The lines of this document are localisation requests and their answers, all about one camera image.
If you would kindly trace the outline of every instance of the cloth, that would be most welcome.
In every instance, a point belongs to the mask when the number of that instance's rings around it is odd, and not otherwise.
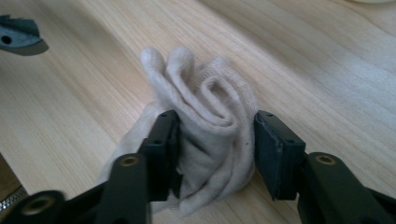
[[[182,47],[169,54],[167,63],[156,49],[144,49],[141,63],[155,100],[121,139],[98,182],[106,181],[118,156],[139,149],[159,114],[173,109],[180,118],[180,199],[171,194],[167,202],[152,203],[152,210],[171,207],[186,216],[244,187],[254,171],[258,111],[246,81],[220,57],[195,67],[192,52]]]

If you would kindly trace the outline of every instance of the metal chain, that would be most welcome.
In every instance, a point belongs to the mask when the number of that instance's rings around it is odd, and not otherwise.
[[[27,195],[25,189],[23,188],[18,189],[17,192],[15,192],[11,196],[0,202],[0,212],[9,208],[12,204],[17,202],[20,198],[24,197],[25,195]]]

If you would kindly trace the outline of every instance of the brown floor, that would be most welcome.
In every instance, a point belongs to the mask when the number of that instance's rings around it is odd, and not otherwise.
[[[21,194],[22,190],[23,188],[20,181],[0,154],[0,203],[16,193]],[[10,208],[11,207],[3,211],[0,209],[0,221],[9,212]]]

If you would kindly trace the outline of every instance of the wooden table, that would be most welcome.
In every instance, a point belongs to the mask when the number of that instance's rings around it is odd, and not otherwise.
[[[0,150],[29,193],[89,189],[152,99],[139,53],[186,46],[228,58],[260,107],[396,197],[396,4],[344,0],[3,0],[34,19],[49,51],[0,52]],[[255,175],[190,217],[154,223],[299,223]]]

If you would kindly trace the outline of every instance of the dark tool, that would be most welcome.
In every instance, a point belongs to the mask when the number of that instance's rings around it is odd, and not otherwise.
[[[40,38],[33,20],[0,16],[0,49],[22,56],[45,52],[49,47]]]
[[[294,200],[304,224],[396,223],[396,200],[364,187],[333,155],[305,154],[303,142],[275,115],[254,120],[255,161],[273,199]]]
[[[149,202],[178,195],[179,120],[162,113],[137,153],[117,158],[107,182],[66,201],[60,191],[39,192],[16,205],[3,224],[146,224]]]

